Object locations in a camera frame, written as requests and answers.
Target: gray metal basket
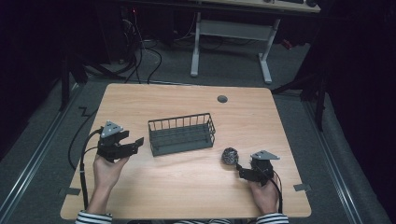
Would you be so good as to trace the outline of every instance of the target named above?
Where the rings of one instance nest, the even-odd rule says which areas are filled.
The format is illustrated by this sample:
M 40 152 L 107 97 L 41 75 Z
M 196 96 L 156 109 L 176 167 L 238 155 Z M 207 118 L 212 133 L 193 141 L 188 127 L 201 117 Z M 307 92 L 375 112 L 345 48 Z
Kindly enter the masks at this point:
M 209 113 L 148 121 L 152 155 L 213 147 L 215 126 Z

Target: person's right hand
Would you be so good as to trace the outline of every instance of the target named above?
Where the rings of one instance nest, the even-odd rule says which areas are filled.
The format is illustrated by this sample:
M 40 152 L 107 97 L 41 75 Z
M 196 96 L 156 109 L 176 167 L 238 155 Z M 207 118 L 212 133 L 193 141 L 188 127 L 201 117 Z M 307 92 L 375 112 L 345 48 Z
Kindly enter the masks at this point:
M 276 174 L 274 174 L 273 180 L 277 184 Z M 248 181 L 248 184 L 250 185 L 251 192 L 253 193 L 254 202 L 257 204 L 260 211 L 262 211 L 262 214 L 266 215 L 270 213 L 276 213 L 276 205 L 277 201 L 279 200 L 276 186 L 269 180 L 264 186 L 262 186 L 259 182 L 251 181 Z

